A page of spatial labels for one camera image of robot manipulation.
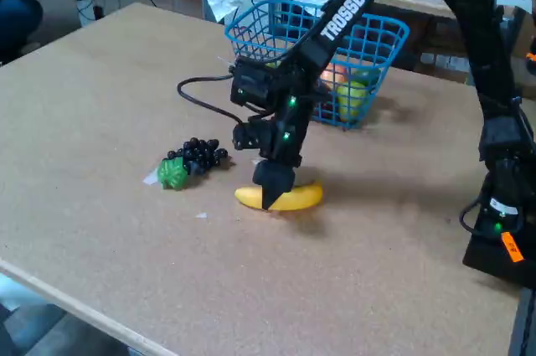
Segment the orange tag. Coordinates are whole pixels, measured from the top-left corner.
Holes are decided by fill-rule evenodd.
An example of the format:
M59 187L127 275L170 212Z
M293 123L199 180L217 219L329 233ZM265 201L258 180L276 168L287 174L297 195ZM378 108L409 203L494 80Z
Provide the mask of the orange tag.
M510 255L512 261L523 261L523 255L521 254L521 251L519 251L519 247L518 245L516 245L516 241L513 239L512 235L510 235L510 232L503 232L501 234L501 237L502 242L504 243L504 246L506 247L506 250L508 251L508 254Z

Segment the banana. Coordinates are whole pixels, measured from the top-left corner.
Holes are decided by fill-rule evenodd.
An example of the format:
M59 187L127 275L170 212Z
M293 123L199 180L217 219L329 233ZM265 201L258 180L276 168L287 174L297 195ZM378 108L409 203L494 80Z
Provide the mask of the banana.
M262 187L242 187L234 192L234 196L250 208L262 209ZM322 199L322 185L319 182L295 187L290 193L283 193L269 211L296 211L312 207Z

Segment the brown table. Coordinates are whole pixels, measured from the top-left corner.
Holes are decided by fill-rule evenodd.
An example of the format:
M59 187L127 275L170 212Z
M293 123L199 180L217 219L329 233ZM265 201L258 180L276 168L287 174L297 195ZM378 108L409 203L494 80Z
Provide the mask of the brown table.
M461 263L473 89L391 70L362 129L311 125L323 205L268 214L233 196L253 151L180 193L142 183L191 136L230 149L234 123L175 91L217 56L219 25L133 5L2 67L0 271L147 354L506 354L518 289ZM245 116L228 81L188 90Z
M375 0L375 3L441 18L454 18L454 13L445 0Z

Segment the small paper scrap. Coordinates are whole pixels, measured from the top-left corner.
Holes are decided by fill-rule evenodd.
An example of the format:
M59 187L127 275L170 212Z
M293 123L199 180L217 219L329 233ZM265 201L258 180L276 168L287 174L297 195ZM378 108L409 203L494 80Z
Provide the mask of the small paper scrap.
M150 172L147 177L143 179L143 182L149 186L158 183L158 167L156 167L152 172Z

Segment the yellow apple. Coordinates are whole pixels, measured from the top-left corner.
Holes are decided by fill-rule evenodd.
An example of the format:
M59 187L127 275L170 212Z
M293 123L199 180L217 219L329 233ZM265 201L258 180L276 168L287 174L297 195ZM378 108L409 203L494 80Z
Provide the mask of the yellow apple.
M349 85L337 87L338 114L345 123L358 118L359 108L369 94L367 87L357 81L350 81Z

